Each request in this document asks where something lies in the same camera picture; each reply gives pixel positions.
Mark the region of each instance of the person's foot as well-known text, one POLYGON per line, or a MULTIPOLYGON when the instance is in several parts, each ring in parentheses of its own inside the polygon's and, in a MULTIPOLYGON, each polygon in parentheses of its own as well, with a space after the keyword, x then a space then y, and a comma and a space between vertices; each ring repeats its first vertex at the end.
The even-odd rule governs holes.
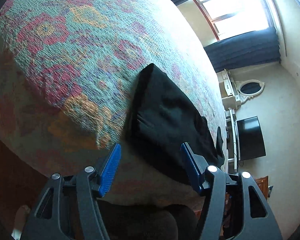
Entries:
POLYGON ((26 205, 23 205, 18 209, 15 220, 14 220, 13 231, 11 234, 11 236, 15 240, 20 240, 22 229, 23 229, 24 225, 26 224, 26 220, 29 216, 30 211, 31 211, 31 209, 26 205))

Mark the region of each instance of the television screen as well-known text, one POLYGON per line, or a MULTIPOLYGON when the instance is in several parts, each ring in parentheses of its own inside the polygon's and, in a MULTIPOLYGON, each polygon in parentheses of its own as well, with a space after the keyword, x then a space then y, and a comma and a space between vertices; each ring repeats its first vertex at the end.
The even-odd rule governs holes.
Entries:
POLYGON ((236 121, 240 160, 248 160, 266 156, 265 143, 258 117, 236 121))

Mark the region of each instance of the wall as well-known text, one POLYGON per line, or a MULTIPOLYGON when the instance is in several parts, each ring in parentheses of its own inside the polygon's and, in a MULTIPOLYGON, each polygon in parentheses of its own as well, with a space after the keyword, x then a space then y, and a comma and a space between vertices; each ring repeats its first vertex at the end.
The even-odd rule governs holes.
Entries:
POLYGON ((188 0, 178 5, 178 9, 186 18, 195 34, 198 36, 203 47, 217 41, 210 28, 210 25, 193 0, 188 0))
POLYGON ((280 64, 231 70, 236 81, 257 79, 264 91, 248 100, 237 111, 237 119, 258 116, 266 156, 246 160, 239 171, 254 178, 269 176, 273 191, 269 204, 283 239, 300 223, 300 89, 280 64))
POLYGON ((300 87, 300 6, 295 0, 273 1, 281 22, 286 47, 286 56, 281 55, 282 66, 291 73, 300 87))

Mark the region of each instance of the colorful quilt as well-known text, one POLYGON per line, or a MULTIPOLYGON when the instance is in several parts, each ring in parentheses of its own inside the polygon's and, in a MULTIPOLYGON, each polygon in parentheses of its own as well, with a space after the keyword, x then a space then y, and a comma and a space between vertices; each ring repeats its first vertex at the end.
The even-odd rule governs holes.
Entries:
POLYGON ((138 73, 156 64, 216 139, 218 80, 170 0, 7 0, 0 11, 0 139, 46 176, 71 175, 122 144, 105 200, 190 207, 200 198, 148 166, 124 140, 138 73))

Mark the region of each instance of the wooden window frame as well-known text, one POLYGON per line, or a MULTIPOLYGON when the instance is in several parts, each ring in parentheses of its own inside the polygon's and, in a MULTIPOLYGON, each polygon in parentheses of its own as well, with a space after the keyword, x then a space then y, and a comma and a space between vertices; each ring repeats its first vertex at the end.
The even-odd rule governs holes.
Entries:
MULTIPOLYGON (((219 30, 218 30, 217 26, 215 25, 215 23, 218 22, 218 21, 229 19, 229 18, 237 15, 239 12, 229 13, 229 14, 222 15, 220 17, 212 19, 210 14, 208 13, 208 11, 206 10, 206 8, 203 5, 205 2, 210 1, 210 0, 204 0, 204 1, 193 0, 193 1, 198 6, 199 10, 201 11, 203 16, 207 20, 207 22, 208 22, 213 34, 215 35, 217 41, 220 41, 220 36, 219 36, 220 33, 219 33, 219 30)), ((270 9, 268 7, 268 4, 266 3, 265 0, 260 0, 260 1, 261 1, 261 4, 262 4, 262 7, 264 9, 264 12, 266 14, 266 18, 267 18, 269 27, 274 26, 274 23, 272 22, 272 17, 271 17, 271 14, 270 14, 270 9)))

